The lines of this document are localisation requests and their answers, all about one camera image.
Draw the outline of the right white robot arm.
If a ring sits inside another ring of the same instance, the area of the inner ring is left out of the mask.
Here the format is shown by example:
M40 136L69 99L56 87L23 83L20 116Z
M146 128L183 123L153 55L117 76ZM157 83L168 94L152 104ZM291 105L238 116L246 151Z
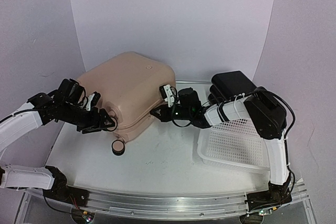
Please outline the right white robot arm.
M270 180L266 191L248 194L247 203L256 209L280 206L290 201L293 187L289 184L295 175L288 161L287 135L292 126L287 125L287 112L292 109L281 97L257 87L229 101L213 100L201 104L192 88L177 91L165 85L160 87L160 92L165 103L152 109L150 114L161 122L182 120L199 129L208 129L221 123L251 120L266 146Z

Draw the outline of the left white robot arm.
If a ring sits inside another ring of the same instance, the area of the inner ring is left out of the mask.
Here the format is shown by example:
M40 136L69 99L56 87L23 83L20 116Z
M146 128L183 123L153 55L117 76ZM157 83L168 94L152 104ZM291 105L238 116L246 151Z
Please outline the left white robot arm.
M38 93L1 120L1 188L38 188L59 201L70 197L66 176L45 166L49 148L60 128L57 122L76 126L82 134L114 131L117 120L97 108L100 94L87 95L76 80L63 79L50 93Z

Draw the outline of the pink hard-shell suitcase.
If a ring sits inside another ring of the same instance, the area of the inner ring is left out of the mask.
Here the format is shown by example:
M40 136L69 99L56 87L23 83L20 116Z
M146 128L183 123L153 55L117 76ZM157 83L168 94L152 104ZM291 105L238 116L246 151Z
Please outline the pink hard-shell suitcase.
M97 107L117 122L110 132L116 137L112 152L120 156L127 142L153 122L150 111L164 103L160 87L176 86L173 69L136 52L124 52L82 74L78 82L88 94L101 95Z

